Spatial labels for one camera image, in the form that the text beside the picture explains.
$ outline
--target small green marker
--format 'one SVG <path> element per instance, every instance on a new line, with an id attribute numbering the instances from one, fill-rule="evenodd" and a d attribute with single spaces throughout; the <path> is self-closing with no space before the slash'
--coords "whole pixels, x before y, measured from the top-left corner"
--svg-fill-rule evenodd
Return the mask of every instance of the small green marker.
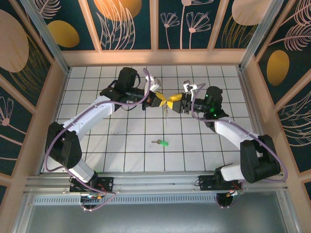
<path id="1" fill-rule="evenodd" d="M 162 140 L 152 141 L 152 143 L 157 143 L 157 144 L 163 145 L 163 146 L 165 146 L 165 147 L 167 147 L 167 146 L 169 145 L 168 142 L 162 141 Z"/>

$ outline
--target green object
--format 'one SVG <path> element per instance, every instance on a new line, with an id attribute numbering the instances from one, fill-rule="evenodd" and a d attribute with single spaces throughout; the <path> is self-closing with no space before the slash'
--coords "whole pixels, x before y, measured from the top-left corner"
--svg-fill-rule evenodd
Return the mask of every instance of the green object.
<path id="1" fill-rule="evenodd" d="M 165 146 L 165 147 L 167 147 L 167 146 L 169 145 L 168 142 L 162 141 L 162 140 L 159 141 L 159 144 L 160 144 L 160 145 L 163 145 L 163 146 Z"/>

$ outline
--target white tiled floor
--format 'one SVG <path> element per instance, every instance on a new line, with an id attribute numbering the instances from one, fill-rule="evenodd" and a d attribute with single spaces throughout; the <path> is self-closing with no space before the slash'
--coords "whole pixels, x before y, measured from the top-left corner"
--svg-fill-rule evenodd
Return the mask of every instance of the white tiled floor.
<path id="1" fill-rule="evenodd" d="M 73 67 L 58 114 L 58 123 L 84 110 L 99 92 L 118 77 L 120 67 Z M 133 66 L 143 77 L 146 66 Z M 160 92 L 169 96 L 182 93 L 183 81 L 206 83 L 223 89 L 223 109 L 234 120 L 252 131 L 240 81 L 233 66 L 147 66 L 161 80 Z M 204 98 L 205 90 L 199 93 Z M 204 171 L 238 162 L 238 149 L 191 115 L 162 108 L 119 109 L 99 122 L 80 142 L 83 158 L 98 172 Z M 151 143 L 158 139 L 167 147 Z M 59 164 L 48 160 L 48 167 Z"/>

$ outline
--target yellow circle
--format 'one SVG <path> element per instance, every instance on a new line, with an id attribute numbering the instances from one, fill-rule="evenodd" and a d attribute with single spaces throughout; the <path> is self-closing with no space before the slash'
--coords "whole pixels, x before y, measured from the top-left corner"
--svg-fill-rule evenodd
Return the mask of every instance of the yellow circle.
<path id="1" fill-rule="evenodd" d="M 48 24 L 48 28 L 57 44 L 60 46 L 72 48 L 80 42 L 79 34 L 75 28 L 67 22 L 55 20 Z"/>
<path id="2" fill-rule="evenodd" d="M 127 20 L 127 15 L 121 10 L 119 1 L 124 8 L 129 10 L 132 17 L 137 16 L 141 10 L 141 0 L 94 0 L 97 9 L 106 18 L 113 21 L 124 21 Z"/>
<path id="3" fill-rule="evenodd" d="M 232 17 L 240 25 L 259 24 L 266 13 L 271 0 L 234 0 Z"/>
<path id="4" fill-rule="evenodd" d="M 273 86 L 280 85 L 285 79 L 290 67 L 290 59 L 282 50 L 274 51 L 267 65 L 267 79 Z"/>
<path id="5" fill-rule="evenodd" d="M 0 32 L 0 67 L 20 72 L 29 55 L 27 34 L 21 24 L 3 10 L 0 10 Z"/>

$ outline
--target metal vent grille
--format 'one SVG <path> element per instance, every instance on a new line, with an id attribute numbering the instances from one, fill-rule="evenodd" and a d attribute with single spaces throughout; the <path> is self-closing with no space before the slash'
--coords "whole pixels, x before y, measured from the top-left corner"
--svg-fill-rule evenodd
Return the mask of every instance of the metal vent grille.
<path id="1" fill-rule="evenodd" d="M 88 201 L 86 204 L 103 203 L 108 198 Z M 166 194 L 166 195 L 119 195 L 108 204 L 168 204 L 168 203 L 202 203 L 214 202 L 216 194 Z M 38 196 L 34 205 L 77 205 L 80 196 Z"/>

